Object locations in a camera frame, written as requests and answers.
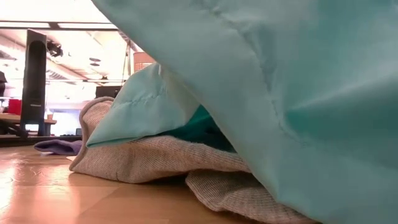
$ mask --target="pile of clothes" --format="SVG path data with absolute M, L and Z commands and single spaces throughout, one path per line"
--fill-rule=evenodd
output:
M 398 220 L 397 1 L 93 2 L 157 63 L 86 107 L 71 170 L 188 172 L 269 223 Z

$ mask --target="folded towel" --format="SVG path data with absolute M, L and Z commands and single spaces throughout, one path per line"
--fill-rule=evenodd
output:
M 186 184 L 209 209 L 230 211 L 269 224 L 313 224 L 277 203 L 237 153 L 172 136 L 154 136 L 111 146 L 86 147 L 113 99 L 98 98 L 80 113 L 83 147 L 69 169 L 109 180 L 137 184 L 187 174 Z
M 61 156 L 75 156 L 79 153 L 82 141 L 62 141 L 49 140 L 42 141 L 34 145 L 34 148 L 40 152 L 52 152 Z

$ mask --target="mint green cloth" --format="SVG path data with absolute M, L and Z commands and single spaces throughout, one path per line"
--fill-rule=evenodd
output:
M 184 127 L 203 105 L 278 202 L 397 222 L 397 1 L 94 3 L 162 69 L 128 80 L 88 146 Z

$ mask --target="stitched seam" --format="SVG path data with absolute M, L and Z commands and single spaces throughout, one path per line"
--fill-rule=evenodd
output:
M 135 105 L 135 104 L 138 104 L 138 103 L 146 103 L 146 102 L 151 101 L 151 100 L 154 100 L 154 99 L 156 99 L 156 98 L 158 98 L 158 97 L 160 97 L 160 96 L 163 96 L 165 93 L 166 93 L 166 89 L 165 89 L 165 87 L 163 86 L 163 87 L 160 89 L 159 93 L 156 94 L 156 95 L 154 95 L 154 96 L 147 96 L 147 97 L 141 98 L 141 99 L 139 99 L 139 100 L 128 100 L 128 101 L 123 101 L 122 103 L 118 103 L 117 105 L 115 105 L 114 108 L 117 108 L 117 107 L 119 107 L 119 106 L 121 106 L 121 105 L 125 105 L 125 104 Z
M 264 68 L 261 66 L 260 60 L 258 58 L 258 54 L 256 53 L 256 51 L 253 49 L 253 46 L 248 42 L 248 40 L 242 35 L 242 33 L 240 32 L 240 30 L 235 27 L 233 25 L 233 22 L 229 21 L 227 18 L 223 17 L 221 15 L 221 13 L 217 13 L 216 11 L 213 10 L 212 7 L 207 6 L 206 3 L 204 2 L 204 0 L 200 0 L 201 6 L 203 9 L 207 10 L 210 15 L 212 15 L 214 18 L 221 20 L 223 23 L 222 24 L 226 24 L 226 26 L 232 30 L 235 30 L 238 35 L 240 36 L 240 38 L 243 39 L 243 42 L 249 47 L 249 49 L 253 52 L 253 54 L 255 55 L 255 58 L 257 59 L 257 64 L 261 70 L 261 72 L 264 74 Z M 279 129 L 289 138 L 291 138 L 292 140 L 299 142 L 299 143 L 303 143 L 302 141 L 300 141 L 298 138 L 295 138 L 293 135 L 291 135 L 288 131 L 286 131 L 281 123 L 281 120 L 278 118 L 279 114 L 278 111 L 276 109 L 276 105 L 274 103 L 274 100 L 270 99 L 271 105 L 272 105 L 272 110 L 275 113 L 276 118 L 278 119 L 278 127 Z

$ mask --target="black speaker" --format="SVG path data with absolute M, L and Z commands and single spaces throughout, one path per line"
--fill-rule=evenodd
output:
M 44 136 L 45 134 L 46 43 L 46 35 L 27 30 L 21 129 L 25 130 L 25 125 L 27 124 L 38 124 L 38 136 Z
M 104 96 L 110 96 L 115 98 L 121 88 L 121 86 L 97 86 L 95 91 L 95 98 Z

